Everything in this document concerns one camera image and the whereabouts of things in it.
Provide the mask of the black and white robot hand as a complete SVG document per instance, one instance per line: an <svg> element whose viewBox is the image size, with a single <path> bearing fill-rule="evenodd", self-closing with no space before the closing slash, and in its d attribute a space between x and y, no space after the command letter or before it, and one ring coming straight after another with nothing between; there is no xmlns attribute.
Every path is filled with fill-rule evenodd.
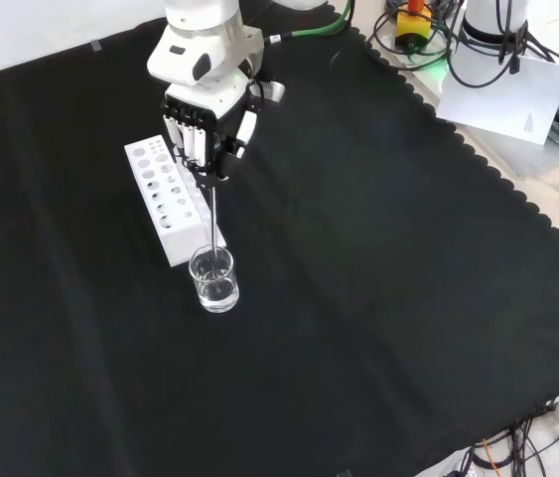
<svg viewBox="0 0 559 477"><path fill-rule="evenodd" d="M175 159L199 187L214 188L243 163L266 94L257 79L235 77L212 89L170 84L161 105Z"/></svg>

